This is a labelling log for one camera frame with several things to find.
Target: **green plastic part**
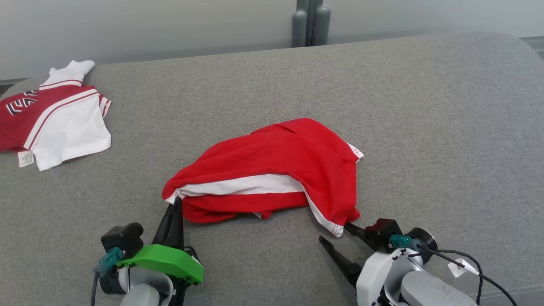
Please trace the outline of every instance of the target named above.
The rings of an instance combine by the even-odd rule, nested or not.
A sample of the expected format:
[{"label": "green plastic part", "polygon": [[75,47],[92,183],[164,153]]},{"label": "green plastic part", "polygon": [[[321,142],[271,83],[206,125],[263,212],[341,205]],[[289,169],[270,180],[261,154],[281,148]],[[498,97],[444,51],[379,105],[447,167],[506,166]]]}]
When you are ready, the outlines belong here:
[{"label": "green plastic part", "polygon": [[182,250],[151,244],[143,246],[132,258],[121,260],[117,267],[136,265],[142,268],[162,272],[188,283],[201,283],[204,267]]}]

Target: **gray fabric surface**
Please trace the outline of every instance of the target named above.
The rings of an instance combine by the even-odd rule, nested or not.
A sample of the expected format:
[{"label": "gray fabric surface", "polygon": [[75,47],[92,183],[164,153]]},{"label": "gray fabric surface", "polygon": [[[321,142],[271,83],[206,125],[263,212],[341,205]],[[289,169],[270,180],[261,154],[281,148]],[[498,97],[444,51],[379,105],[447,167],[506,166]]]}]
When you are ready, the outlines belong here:
[{"label": "gray fabric surface", "polygon": [[[7,94],[37,88],[46,73]],[[0,154],[1,305],[88,305],[101,235],[139,222],[150,243],[167,179],[216,142],[297,117],[365,153],[355,224],[385,217],[425,228],[440,247],[479,259],[519,305],[541,304],[544,64],[516,38],[422,36],[109,64],[85,82],[113,101],[110,149],[42,173]],[[309,208],[186,223],[205,265],[186,305],[356,305],[319,235],[354,261],[371,254],[348,234],[333,238]],[[454,279],[438,258],[427,267],[475,297],[475,277]],[[484,285],[482,305],[509,305],[496,290]],[[97,305],[120,301],[97,295]]]}]

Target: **white care label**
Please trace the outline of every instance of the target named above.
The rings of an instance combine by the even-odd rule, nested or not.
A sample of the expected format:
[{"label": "white care label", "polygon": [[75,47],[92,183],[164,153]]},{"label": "white care label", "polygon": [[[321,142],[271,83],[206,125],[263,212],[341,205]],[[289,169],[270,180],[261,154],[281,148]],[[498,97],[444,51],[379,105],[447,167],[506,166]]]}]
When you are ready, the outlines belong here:
[{"label": "white care label", "polygon": [[19,157],[19,168],[28,166],[34,163],[34,154],[30,151],[18,152],[17,156]]},{"label": "white care label", "polygon": [[463,258],[459,258],[456,260],[457,262],[463,264],[465,266],[465,268],[462,268],[456,264],[454,264],[453,262],[449,263],[448,264],[448,268],[452,271],[453,273],[453,276],[455,277],[459,277],[461,275],[463,275],[465,272],[469,271],[471,273],[474,273],[476,275],[478,275],[478,270],[476,270],[473,266],[471,266],[466,260],[464,260]]}]

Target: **red and white shirt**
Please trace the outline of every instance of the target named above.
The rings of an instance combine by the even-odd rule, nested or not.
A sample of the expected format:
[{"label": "red and white shirt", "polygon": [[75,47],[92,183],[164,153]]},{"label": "red and white shirt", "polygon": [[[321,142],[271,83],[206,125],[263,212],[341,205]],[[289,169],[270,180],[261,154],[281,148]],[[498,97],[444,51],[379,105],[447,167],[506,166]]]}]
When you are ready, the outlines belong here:
[{"label": "red and white shirt", "polygon": [[50,70],[38,90],[0,101],[0,151],[30,150],[40,171],[110,147],[104,124],[111,101],[82,86],[95,63],[72,61]]},{"label": "red and white shirt", "polygon": [[218,222],[238,213],[262,219],[309,205],[333,235],[359,218],[356,167],[361,151],[319,122],[295,119],[220,142],[164,186],[163,198],[183,199],[183,216]]}]

